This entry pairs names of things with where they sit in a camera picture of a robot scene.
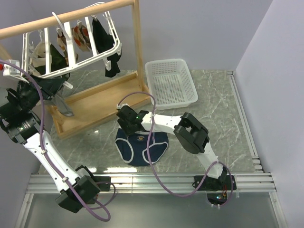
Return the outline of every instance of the light purple wall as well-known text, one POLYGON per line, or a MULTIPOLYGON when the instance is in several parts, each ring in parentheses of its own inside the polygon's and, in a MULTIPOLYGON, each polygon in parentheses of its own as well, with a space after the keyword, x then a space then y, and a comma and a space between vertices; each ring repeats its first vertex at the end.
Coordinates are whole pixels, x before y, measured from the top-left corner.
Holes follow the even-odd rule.
MULTIPOLYGON (((28 1, 41 18, 51 16, 52 11, 65 13, 96 2, 28 1)), ((144 63, 183 58, 191 69, 236 69, 271 1, 140 0, 144 63)), ((131 7, 113 10, 111 14, 123 44, 119 66, 135 69, 131 7)), ((89 68, 103 69, 104 65, 98 62, 89 68)))
MULTIPOLYGON (((1 1, 0 28, 5 28, 38 19, 26 1, 1 1)), ((14 58, 19 58, 22 52, 22 36, 0 41, 14 58)), ((4 78, 0 73, 0 87, 16 89, 16 83, 4 78)), ((38 160, 22 145, 15 144, 0 130, 0 227, 15 226, 21 204, 23 202, 29 177, 36 172, 38 160)))
POLYGON ((291 228, 304 224, 303 12, 303 0, 274 0, 236 70, 258 153, 291 228))

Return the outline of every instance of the marble floor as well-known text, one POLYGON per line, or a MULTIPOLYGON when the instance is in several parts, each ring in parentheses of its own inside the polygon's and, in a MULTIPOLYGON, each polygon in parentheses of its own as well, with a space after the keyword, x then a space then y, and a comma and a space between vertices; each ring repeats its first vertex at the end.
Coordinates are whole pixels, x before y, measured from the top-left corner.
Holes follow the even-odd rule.
MULTIPOLYGON (((131 71, 124 70, 118 76, 128 72, 131 71)), ((190 72, 198 92, 198 101, 185 108, 156 111, 156 113, 162 115, 192 113, 208 128, 213 151, 220 161, 227 164, 233 172, 254 172, 249 146, 226 71, 192 70, 190 72)), ((74 88, 65 88, 63 96, 67 97, 108 80, 111 79, 104 76, 104 71, 75 71, 69 79, 74 88)), ((151 109, 152 105, 148 104, 139 110, 151 109)), ((73 168, 85 165, 96 173, 150 173, 149 166, 132 167, 121 159, 114 145, 118 129, 116 120, 64 140, 58 138, 53 126, 51 136, 58 151, 73 168)), ((155 164, 155 168, 158 172, 204 171, 198 158, 186 152, 173 135, 169 135, 169 147, 155 164)), ((46 171, 41 167, 39 173, 46 171)))

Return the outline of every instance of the clothes hanger hook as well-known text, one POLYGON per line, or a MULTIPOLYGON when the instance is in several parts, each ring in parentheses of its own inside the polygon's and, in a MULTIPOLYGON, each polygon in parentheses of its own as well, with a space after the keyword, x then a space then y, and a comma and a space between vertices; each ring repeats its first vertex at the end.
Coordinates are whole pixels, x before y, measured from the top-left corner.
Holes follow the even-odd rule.
POLYGON ((91 17, 93 18, 94 21, 97 21, 97 16, 96 15, 92 15, 91 17))
POLYGON ((77 26, 78 26, 78 28, 81 28, 81 26, 82 26, 81 20, 78 20, 78 21, 77 21, 77 26))
POLYGON ((71 37, 67 34, 65 27, 63 26, 63 24, 61 23, 60 19, 58 18, 58 16, 56 15, 56 13, 52 12, 52 15, 56 18, 59 26, 61 27, 61 30, 63 32, 63 34, 65 35, 67 40, 71 40, 71 37))
POLYGON ((43 31, 40 31, 39 32, 39 37, 40 37, 40 41, 44 41, 44 32, 43 31))

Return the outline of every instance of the wooden rod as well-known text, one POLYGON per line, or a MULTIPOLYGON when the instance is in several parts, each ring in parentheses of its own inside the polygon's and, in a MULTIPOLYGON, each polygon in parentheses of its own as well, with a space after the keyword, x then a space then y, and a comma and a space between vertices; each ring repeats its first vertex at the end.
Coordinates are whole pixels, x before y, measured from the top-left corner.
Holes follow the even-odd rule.
MULTIPOLYGON (((72 21, 78 18, 88 17, 91 15, 95 15, 98 13, 102 13, 109 10, 114 10, 117 8, 133 5, 134 0, 114 0, 111 2, 107 2, 105 4, 100 4, 97 6, 91 6, 89 8, 84 8, 80 10, 75 10, 69 13, 63 13, 58 15, 58 18, 62 23, 72 21)), ((57 25, 57 21, 55 17, 44 18, 40 20, 35 20, 32 22, 15 25, 12 27, 0 29, 0 39, 12 37, 15 35, 23 34, 26 32, 35 31, 38 29, 43 29, 46 27, 57 25)))
POLYGON ((135 41, 135 53, 137 61, 137 79, 139 81, 139 86, 142 91, 144 88, 143 80, 143 49, 142 49, 142 36, 141 36, 141 22, 139 15, 139 0, 134 0, 132 5, 132 16, 133 16, 133 30, 134 30, 134 41, 135 41))

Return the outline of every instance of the wooden base tray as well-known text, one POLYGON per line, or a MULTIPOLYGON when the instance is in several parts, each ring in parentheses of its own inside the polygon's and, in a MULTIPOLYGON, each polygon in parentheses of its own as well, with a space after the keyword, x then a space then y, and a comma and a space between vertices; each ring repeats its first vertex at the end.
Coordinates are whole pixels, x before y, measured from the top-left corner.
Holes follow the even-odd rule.
MULTIPOLYGON (((58 136, 64 139, 115 118, 117 103, 125 95, 137 91, 142 89, 135 71, 65 99, 74 112, 72 117, 59 113, 56 106, 48 106, 47 109, 53 116, 58 136)), ((150 97, 144 94, 135 94, 123 101, 133 108, 150 102, 150 97)))

